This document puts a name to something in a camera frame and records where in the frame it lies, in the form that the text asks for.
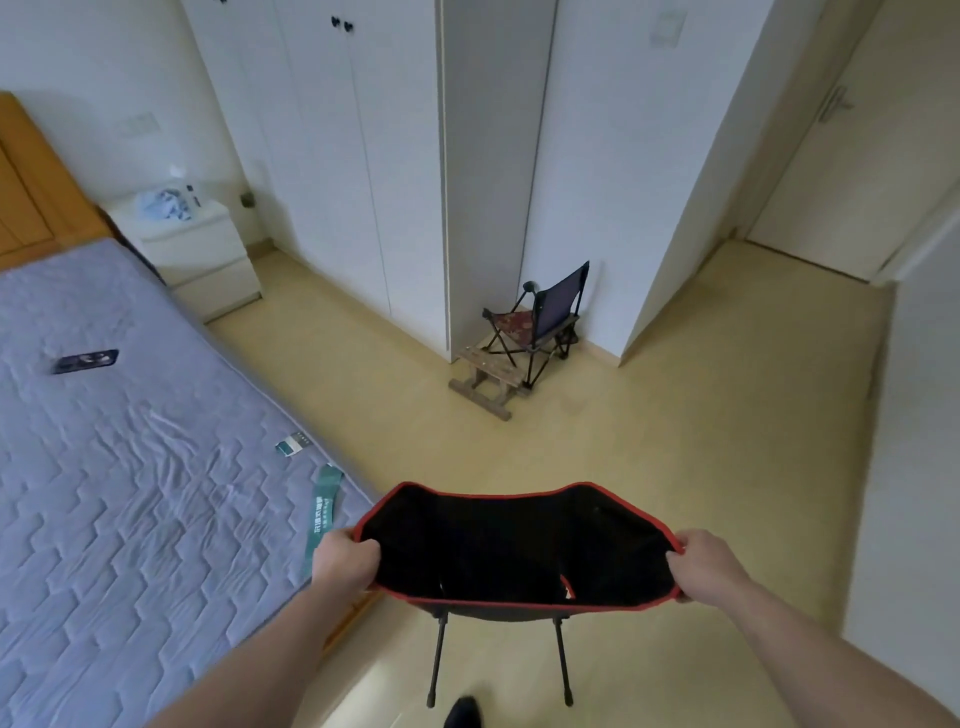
black shoe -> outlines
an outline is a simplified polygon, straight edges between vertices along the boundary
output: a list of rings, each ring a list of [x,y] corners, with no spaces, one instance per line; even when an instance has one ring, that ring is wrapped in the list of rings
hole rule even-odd
[[[453,704],[444,728],[483,728],[480,706],[472,695],[466,695]]]

beige floor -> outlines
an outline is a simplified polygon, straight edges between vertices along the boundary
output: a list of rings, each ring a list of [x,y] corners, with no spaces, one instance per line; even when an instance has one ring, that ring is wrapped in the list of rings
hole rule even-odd
[[[517,493],[593,480],[674,528],[722,534],[757,578],[837,623],[885,316],[875,289],[727,244],[625,367],[574,350],[502,423],[447,390],[462,365],[283,254],[257,272],[265,299],[213,330],[377,488]],[[427,711],[435,622],[384,600],[322,667],[297,725],[441,726],[465,692],[489,728],[791,724],[708,608],[584,615],[564,631],[573,708],[549,622],[452,618]]]

hand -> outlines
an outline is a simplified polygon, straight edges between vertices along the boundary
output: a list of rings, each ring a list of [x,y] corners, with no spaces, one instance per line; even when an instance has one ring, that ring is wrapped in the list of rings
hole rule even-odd
[[[694,601],[727,611],[737,595],[753,585],[723,539],[700,529],[681,531],[677,538],[684,553],[667,551],[666,563],[678,586]]]
[[[377,541],[356,544],[350,531],[330,531],[313,552],[313,583],[353,598],[370,586],[379,566]]]

wooden headboard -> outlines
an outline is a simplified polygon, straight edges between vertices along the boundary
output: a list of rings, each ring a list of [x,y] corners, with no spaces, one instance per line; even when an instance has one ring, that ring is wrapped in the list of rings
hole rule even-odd
[[[13,94],[0,91],[0,271],[110,237]]]

door knob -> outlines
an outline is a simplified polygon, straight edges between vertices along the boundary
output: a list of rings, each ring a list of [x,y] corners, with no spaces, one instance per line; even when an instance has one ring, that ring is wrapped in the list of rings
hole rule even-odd
[[[854,108],[854,104],[847,101],[847,89],[844,85],[839,85],[830,92],[827,102],[824,104],[824,110],[820,112],[820,118],[817,119],[821,124],[829,123],[830,119],[836,115],[837,111],[849,111]]]

